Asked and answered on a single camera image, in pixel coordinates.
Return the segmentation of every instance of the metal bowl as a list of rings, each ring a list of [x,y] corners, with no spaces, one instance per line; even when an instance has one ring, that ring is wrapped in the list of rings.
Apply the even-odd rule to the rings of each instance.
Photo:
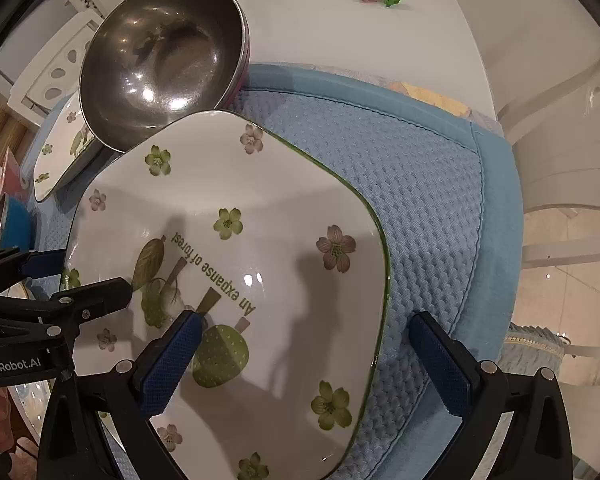
[[[231,102],[248,60],[235,0],[125,0],[84,57],[84,119],[103,144],[126,152],[177,119]]]

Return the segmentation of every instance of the floral plate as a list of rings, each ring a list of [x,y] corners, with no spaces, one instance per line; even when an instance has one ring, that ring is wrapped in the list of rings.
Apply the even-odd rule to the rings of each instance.
[[[64,104],[38,155],[33,170],[36,201],[42,202],[53,190],[71,182],[101,148],[102,143],[82,118],[76,92]]]
[[[190,478],[318,480],[339,465],[388,292],[378,218],[344,180],[238,115],[200,112],[96,177],[66,254],[62,288],[121,276],[135,291],[82,325],[78,374],[134,359],[183,309],[204,316],[152,418]]]

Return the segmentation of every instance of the quilted blue fabric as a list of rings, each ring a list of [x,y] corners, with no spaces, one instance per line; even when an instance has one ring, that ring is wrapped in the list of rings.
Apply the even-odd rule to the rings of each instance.
[[[310,70],[251,66],[232,109],[344,177],[378,215],[390,253],[388,313],[360,429],[332,478],[422,478],[455,425],[427,388],[405,328],[414,310],[426,309],[477,358],[496,358],[522,247],[522,200],[510,147],[437,108]],[[24,163],[29,173],[50,124]],[[83,190],[114,159],[103,150],[65,189],[30,203],[36,248],[66,245]],[[35,293],[46,296],[58,290],[58,279],[35,285]],[[421,420],[408,425],[415,413]]]

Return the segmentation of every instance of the white table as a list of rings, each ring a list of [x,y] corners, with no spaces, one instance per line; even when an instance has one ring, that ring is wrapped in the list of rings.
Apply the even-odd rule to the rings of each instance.
[[[122,0],[107,2],[111,7]],[[474,37],[456,0],[238,0],[251,61],[334,66],[433,90],[495,118]]]

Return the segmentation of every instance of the metal screw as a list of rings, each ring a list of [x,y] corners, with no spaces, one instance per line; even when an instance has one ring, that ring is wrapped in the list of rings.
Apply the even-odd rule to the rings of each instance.
[[[46,329],[46,334],[49,337],[55,337],[62,333],[62,329],[59,326],[53,325]]]
[[[116,365],[116,371],[119,374],[126,374],[129,370],[131,370],[131,368],[134,367],[134,363],[133,361],[129,361],[128,359],[125,359],[124,361],[120,361],[117,365]]]
[[[494,374],[498,371],[498,365],[493,361],[482,361],[480,363],[480,368],[482,368],[483,372],[487,372],[488,374]]]
[[[547,381],[553,381],[555,379],[555,374],[550,368],[543,368],[540,373]]]

